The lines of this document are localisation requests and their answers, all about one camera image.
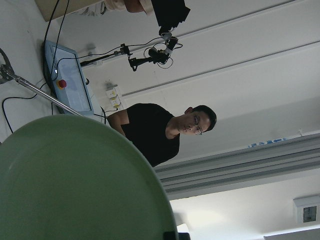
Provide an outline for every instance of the eyeglasses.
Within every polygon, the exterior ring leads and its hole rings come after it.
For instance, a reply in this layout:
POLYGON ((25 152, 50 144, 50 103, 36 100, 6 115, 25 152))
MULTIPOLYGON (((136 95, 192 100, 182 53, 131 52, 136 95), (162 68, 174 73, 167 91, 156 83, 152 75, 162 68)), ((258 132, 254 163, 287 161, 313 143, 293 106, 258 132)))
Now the eyeglasses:
POLYGON ((197 115, 194 115, 195 135, 202 135, 202 130, 199 127, 199 119, 197 115))

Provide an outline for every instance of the red button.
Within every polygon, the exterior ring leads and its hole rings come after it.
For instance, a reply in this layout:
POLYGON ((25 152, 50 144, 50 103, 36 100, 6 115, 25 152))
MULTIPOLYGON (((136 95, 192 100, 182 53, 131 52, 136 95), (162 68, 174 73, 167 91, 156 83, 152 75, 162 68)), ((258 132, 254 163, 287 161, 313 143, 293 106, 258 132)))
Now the red button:
POLYGON ((67 86, 67 82, 63 79, 59 80, 57 84, 61 89, 64 89, 67 86))

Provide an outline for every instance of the green plate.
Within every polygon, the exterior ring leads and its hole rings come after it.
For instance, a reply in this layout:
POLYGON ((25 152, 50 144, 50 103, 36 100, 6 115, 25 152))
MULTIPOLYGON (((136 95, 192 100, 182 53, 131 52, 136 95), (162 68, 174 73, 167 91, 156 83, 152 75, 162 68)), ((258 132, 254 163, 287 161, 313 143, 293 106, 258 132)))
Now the green plate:
POLYGON ((0 146, 0 239, 163 240, 177 229, 162 185, 118 132, 44 117, 0 146))

